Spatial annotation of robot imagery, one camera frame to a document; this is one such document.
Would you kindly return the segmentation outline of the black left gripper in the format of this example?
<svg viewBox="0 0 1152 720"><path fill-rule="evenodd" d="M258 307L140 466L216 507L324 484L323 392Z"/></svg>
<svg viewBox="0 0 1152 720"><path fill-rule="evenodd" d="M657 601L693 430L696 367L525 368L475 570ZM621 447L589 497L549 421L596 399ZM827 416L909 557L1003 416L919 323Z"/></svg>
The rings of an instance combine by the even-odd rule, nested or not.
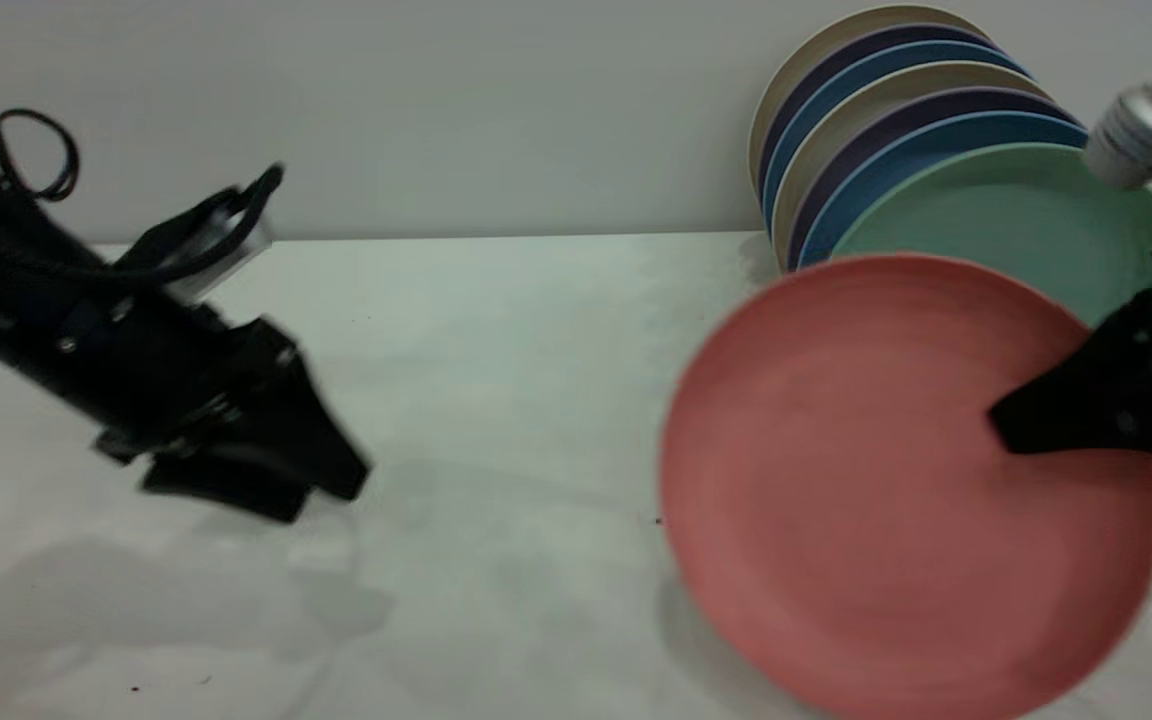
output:
<svg viewBox="0 0 1152 720"><path fill-rule="evenodd" d="M310 488L361 498L372 470L321 400L296 343L257 319L122 316L93 331L96 450L156 455L146 495L185 497L289 524ZM256 461L212 457L241 447Z"/></svg>

